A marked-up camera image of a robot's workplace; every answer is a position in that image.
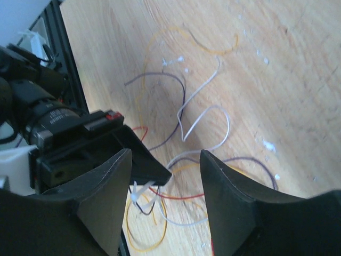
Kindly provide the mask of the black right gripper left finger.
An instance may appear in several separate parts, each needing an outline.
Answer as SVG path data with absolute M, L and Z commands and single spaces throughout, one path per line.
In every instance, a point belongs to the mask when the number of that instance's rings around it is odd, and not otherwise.
M 1 255 L 116 255 L 132 152 L 41 195 L 1 191 Z

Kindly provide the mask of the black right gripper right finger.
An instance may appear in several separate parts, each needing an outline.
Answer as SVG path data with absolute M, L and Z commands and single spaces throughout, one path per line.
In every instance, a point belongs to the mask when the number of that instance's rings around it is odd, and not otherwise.
M 340 255 L 340 191 L 288 195 L 200 154 L 215 255 Z

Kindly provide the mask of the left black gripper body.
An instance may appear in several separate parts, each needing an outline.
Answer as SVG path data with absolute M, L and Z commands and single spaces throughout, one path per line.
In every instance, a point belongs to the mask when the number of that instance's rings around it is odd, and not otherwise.
M 97 111 L 79 116 L 70 109 L 56 109 L 31 123 L 29 185 L 37 193 L 67 183 L 100 166 L 123 149 L 132 153 L 129 183 L 153 181 L 164 186 L 171 173 L 124 124 L 119 112 Z

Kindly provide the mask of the white zip tie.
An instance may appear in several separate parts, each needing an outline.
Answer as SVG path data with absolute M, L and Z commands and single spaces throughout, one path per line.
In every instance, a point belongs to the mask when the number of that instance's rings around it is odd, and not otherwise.
M 144 205 L 140 205 L 138 203 L 138 200 L 141 196 L 144 195 L 144 193 L 152 186 L 154 185 L 155 182 L 154 181 L 148 181 L 147 183 L 145 183 L 140 189 L 137 188 L 137 181 L 133 182 L 133 189 L 130 192 L 130 199 L 132 201 L 132 203 L 134 204 L 134 206 L 136 206 L 140 212 L 144 215 L 150 215 L 153 207 L 155 205 L 156 202 L 156 196 L 148 203 L 144 204 Z

